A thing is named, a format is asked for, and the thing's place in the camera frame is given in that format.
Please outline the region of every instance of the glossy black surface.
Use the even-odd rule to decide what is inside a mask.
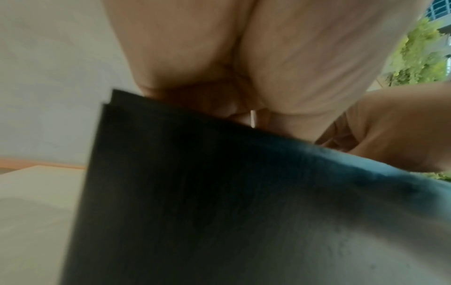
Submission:
[[[449,284],[450,185],[114,91],[61,284]]]

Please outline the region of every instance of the dark panel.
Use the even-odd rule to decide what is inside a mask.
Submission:
[[[61,284],[449,284],[450,224],[446,182],[115,91]]]

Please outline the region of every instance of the orange trim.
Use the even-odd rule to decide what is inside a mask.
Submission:
[[[64,164],[64,163],[42,162],[42,161],[33,161],[33,160],[27,160],[27,159],[1,158],[0,157],[0,168],[24,169],[24,168],[38,166],[38,165],[72,168],[72,169],[86,169],[86,166],[82,166],[82,165],[72,165],[72,164]]]

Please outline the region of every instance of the person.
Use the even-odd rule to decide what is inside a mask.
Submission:
[[[365,94],[430,0],[103,0],[145,96],[411,171],[451,169],[449,83]]]

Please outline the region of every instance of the skin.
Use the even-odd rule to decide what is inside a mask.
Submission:
[[[419,108],[431,92],[444,94],[443,86],[419,88],[411,109],[395,106],[403,105],[413,89],[372,93],[356,103],[430,0],[103,2],[145,96],[240,123],[249,123],[250,111],[256,110],[258,127],[280,135],[405,169],[449,168],[448,158],[433,163],[440,155],[420,151],[447,152],[449,141],[429,125],[446,121],[445,115],[415,126],[399,113],[428,117]],[[367,103],[371,100],[377,104]],[[363,108],[369,113],[354,111]],[[338,144],[335,137],[343,134],[330,131],[343,113],[352,146]],[[388,123],[392,119],[406,131],[395,130]],[[420,128],[428,131],[414,132]],[[435,150],[426,140],[437,136]],[[418,148],[403,148],[415,144]],[[369,151],[374,145],[378,149]],[[409,153],[400,155],[400,149]]]

